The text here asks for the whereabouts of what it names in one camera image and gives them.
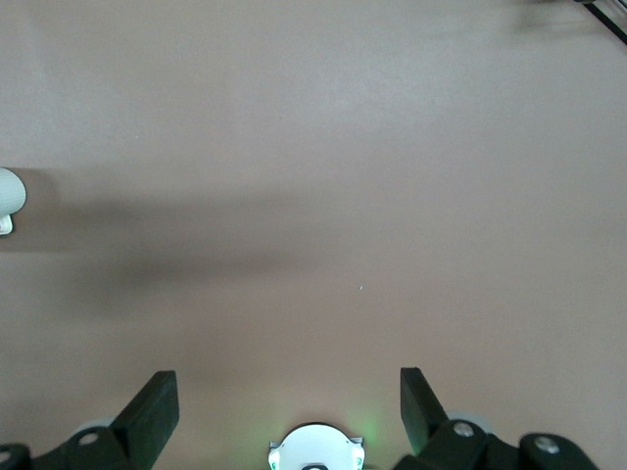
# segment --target table surface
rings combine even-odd
[[[312,420],[385,469],[419,366],[627,467],[627,51],[584,7],[5,1],[0,43],[2,442],[174,369],[158,470]]]

